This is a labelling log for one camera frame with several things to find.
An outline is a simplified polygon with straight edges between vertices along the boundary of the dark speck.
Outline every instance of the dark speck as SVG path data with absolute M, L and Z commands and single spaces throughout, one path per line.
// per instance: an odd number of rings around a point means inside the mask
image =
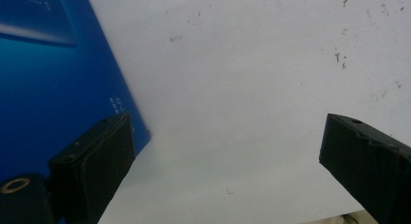
M 177 42 L 177 41 L 180 41 L 181 39 L 182 39 L 181 36 L 176 36 L 176 37 L 170 38 L 170 41 L 171 42 Z
M 388 91 L 385 90 L 385 91 L 383 92 L 383 94 L 381 95 L 381 98 L 384 98 L 384 97 L 387 95 L 387 93 L 388 93 Z
M 398 87 L 398 89 L 400 89 L 402 87 L 402 85 L 398 81 L 396 81 L 395 83 L 396 83 L 396 87 Z
M 229 194 L 229 195 L 233 195 L 234 194 L 234 192 L 230 192 L 230 190 L 227 188 L 227 193 Z

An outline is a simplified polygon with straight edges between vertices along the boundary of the white surface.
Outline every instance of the white surface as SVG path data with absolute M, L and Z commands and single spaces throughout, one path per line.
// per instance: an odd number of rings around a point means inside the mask
M 328 112 L 411 144 L 411 0 L 91 2 L 153 134 L 100 223 L 361 209 L 318 163 Z

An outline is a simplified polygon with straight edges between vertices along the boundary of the blue board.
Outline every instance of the blue board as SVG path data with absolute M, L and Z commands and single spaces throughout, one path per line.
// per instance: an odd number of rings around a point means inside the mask
M 88 0 L 1 2 L 0 180 L 47 176 L 49 158 L 120 112 L 139 153 L 149 134 Z

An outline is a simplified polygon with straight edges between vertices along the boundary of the round hole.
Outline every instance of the round hole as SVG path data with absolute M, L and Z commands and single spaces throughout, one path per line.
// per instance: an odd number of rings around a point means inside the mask
M 1 193 L 10 194 L 15 193 L 23 188 L 25 188 L 30 183 L 30 179 L 26 177 L 15 178 L 7 182 L 3 187 L 1 187 Z
M 66 163 L 73 162 L 73 161 L 75 161 L 75 159 L 76 159 L 76 155 L 74 155 L 74 154 L 68 154 L 68 155 L 63 156 L 63 161 L 66 162 Z
M 355 124 L 363 124 L 361 121 L 356 120 L 356 119 L 351 120 L 351 122 L 353 122 L 353 123 L 355 123 Z

